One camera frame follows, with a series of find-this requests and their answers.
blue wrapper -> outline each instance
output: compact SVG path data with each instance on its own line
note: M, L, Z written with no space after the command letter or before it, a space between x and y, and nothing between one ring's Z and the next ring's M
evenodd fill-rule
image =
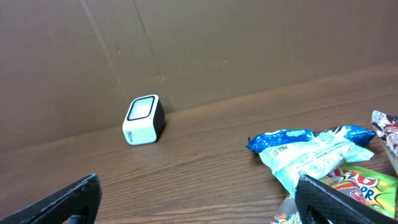
M374 131L355 125L338 126L323 131L283 129L272 133L259 134L253 140L249 138L246 147L255 153L260 153L268 147L281 146L293 142L307 142L323 133L331 133L335 136L343 137L361 147L367 145L376 135Z

candy wrapper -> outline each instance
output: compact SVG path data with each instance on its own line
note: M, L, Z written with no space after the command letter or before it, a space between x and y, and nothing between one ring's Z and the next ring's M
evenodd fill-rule
M372 125L398 175L398 116L373 111Z
M307 142L323 134L332 133L336 136L353 141L358 146L365 146L376 135L374 131L355 125L338 126L323 131L312 131L309 129L279 130L272 133L259 134L253 140L248 139L248 149L260 153L267 147L281 146L293 142Z
M394 218L398 179L373 170L344 164L330 172L321 182L333 187L359 203ZM271 224L300 224L294 198L287 197Z
M272 174L292 197L300 175L319 179L346 162L369 160L373 152L352 141L325 132L308 142L293 142L268 147L260 154L261 161L271 168Z

cube's black side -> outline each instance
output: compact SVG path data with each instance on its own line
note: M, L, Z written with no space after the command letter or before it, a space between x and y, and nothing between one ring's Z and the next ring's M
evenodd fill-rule
M159 139L160 134L162 134L165 124L164 121L165 121L165 115L164 115L163 106L160 100L158 100L154 115L154 128L156 132L156 141Z

white cube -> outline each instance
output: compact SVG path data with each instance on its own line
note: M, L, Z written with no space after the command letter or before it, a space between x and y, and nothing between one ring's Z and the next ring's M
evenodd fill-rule
M164 121L164 110L157 95L137 98L131 103L124 119L124 137L132 146L156 142Z

wooden surface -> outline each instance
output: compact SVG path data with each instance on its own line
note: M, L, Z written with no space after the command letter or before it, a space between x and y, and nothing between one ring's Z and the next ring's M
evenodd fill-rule
M167 115L159 142L132 147L121 127L4 152L0 217L99 175L97 223L268 223L285 191L245 148L278 129L371 128L375 109L398 114L398 61ZM361 166L395 175L378 139Z
M398 58L396 0L0 1L0 148Z

